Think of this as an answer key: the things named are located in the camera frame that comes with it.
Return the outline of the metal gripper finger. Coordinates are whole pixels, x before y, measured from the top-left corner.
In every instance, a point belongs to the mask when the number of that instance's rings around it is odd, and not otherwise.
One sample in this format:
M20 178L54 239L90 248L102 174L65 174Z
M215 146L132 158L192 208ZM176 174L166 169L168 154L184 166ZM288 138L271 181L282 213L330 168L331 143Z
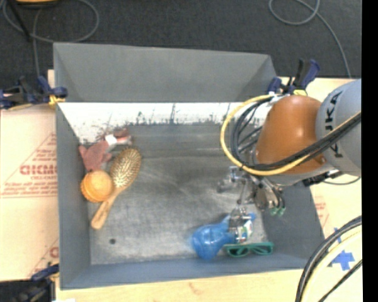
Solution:
M249 214L243 206L234 208L229 215L229 225L244 225L248 220Z
M234 239L235 243L244 243L249 237L249 228L246 225L237 226L234 229Z

